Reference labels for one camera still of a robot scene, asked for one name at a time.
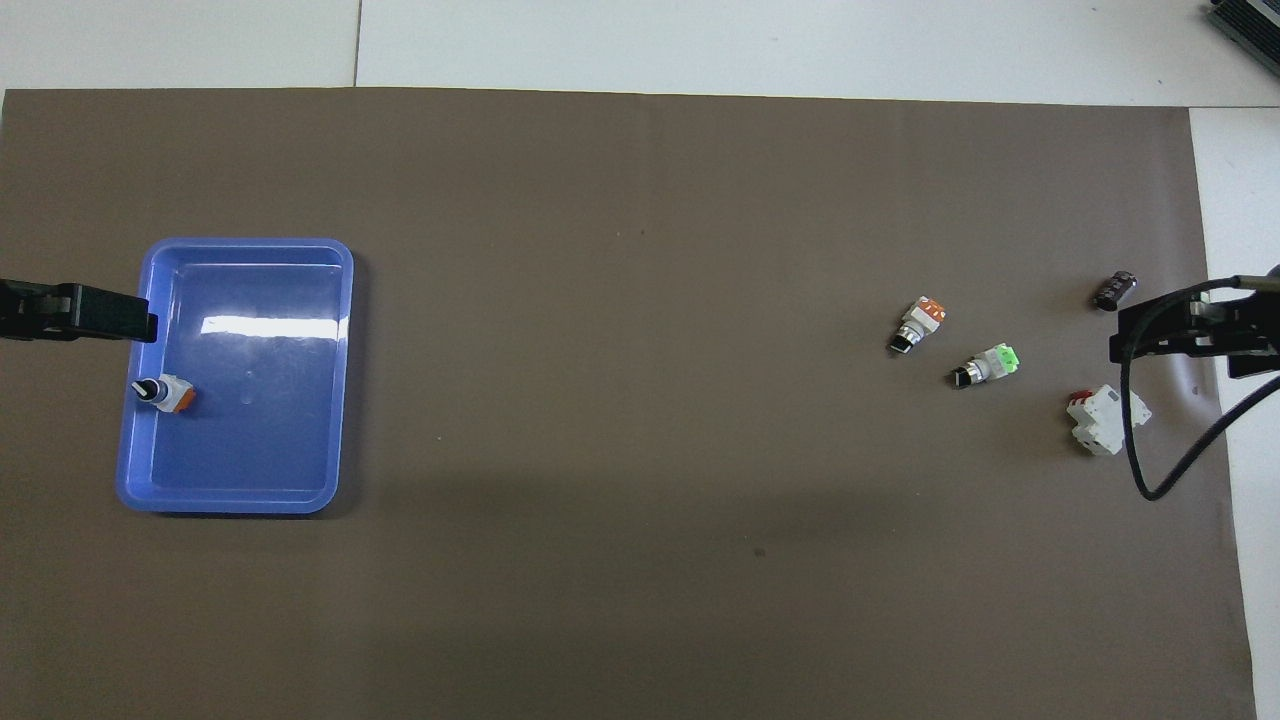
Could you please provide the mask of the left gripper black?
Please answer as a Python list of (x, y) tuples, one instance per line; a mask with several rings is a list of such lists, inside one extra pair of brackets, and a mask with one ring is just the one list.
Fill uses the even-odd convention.
[(1, 337), (63, 342), (51, 318), (63, 310), (64, 299), (61, 331), (76, 338), (141, 343), (157, 338), (157, 316), (150, 311), (147, 299), (87, 284), (63, 284), (60, 295), (56, 284), (24, 281), (1, 282)]

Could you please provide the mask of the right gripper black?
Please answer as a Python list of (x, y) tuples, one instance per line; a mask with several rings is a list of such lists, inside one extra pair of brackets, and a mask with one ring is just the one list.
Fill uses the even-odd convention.
[[(1251, 295), (1212, 301), (1201, 290), (1187, 288), (1125, 307), (1117, 314), (1117, 334), (1108, 338), (1108, 360), (1120, 364), (1133, 345), (1133, 359), (1167, 355), (1225, 357), (1228, 377), (1242, 379), (1279, 369), (1279, 268), (1248, 275)], [(1147, 324), (1130, 338), (1143, 319)]]

